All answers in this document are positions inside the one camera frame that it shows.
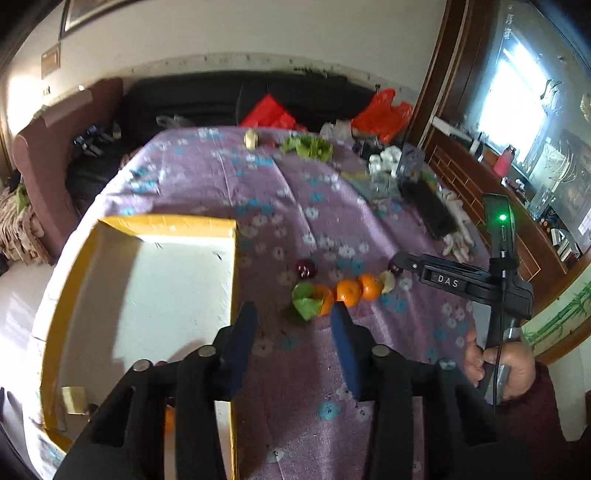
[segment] human hand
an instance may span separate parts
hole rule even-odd
[[[476,331],[470,329],[466,338],[464,370],[468,379],[478,386],[484,378],[484,362],[494,365],[497,348],[489,348],[484,353],[476,344]],[[522,342],[503,344],[501,365],[511,367],[509,378],[503,391],[503,400],[517,398],[526,393],[535,381],[535,360],[531,348]]]

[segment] red plastic bag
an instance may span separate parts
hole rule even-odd
[[[292,130],[296,127],[293,118],[271,95],[267,95],[240,123],[241,127],[276,127]]]
[[[395,96],[396,90],[391,88],[376,93],[366,109],[353,119],[351,126],[376,134],[380,141],[390,143],[413,115],[413,106],[409,103],[392,106]]]

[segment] pink thermos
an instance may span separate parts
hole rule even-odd
[[[511,164],[513,163],[513,160],[515,160],[515,152],[515,147],[509,145],[496,161],[493,170],[500,178],[504,179],[509,173]]]

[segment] black cable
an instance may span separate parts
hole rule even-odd
[[[501,311],[499,312],[499,346],[496,350],[496,359],[495,359],[495,370],[492,374],[492,411],[496,412],[496,397],[497,397],[497,388],[496,384],[499,381],[499,366],[501,364],[501,352],[503,350],[503,319],[505,316],[505,293],[507,290],[507,279],[504,277],[501,280]]]

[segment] floral tablecloth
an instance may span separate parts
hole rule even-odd
[[[371,403],[356,403],[343,383],[328,317],[294,323],[284,313],[297,259],[310,257],[314,282],[378,274],[399,250],[440,255],[415,209],[387,200],[370,205],[341,178],[363,163],[335,143],[325,164],[272,146],[249,152],[244,129],[163,132],[148,143],[96,198],[70,237],[44,294],[28,347],[31,392],[24,411],[27,447],[45,480],[63,454],[39,428],[39,375],[47,330],[68,272],[99,218],[176,213],[235,218],[239,223],[239,294],[253,300],[260,327],[243,390],[236,401],[243,478],[359,479],[371,427]],[[263,130],[263,142],[289,132]],[[488,254],[476,229],[475,264]],[[409,273],[394,291],[350,310],[378,342],[407,358],[461,364],[473,321],[465,300],[421,285]],[[421,431],[417,428],[417,443]],[[421,476],[417,449],[415,474]]]

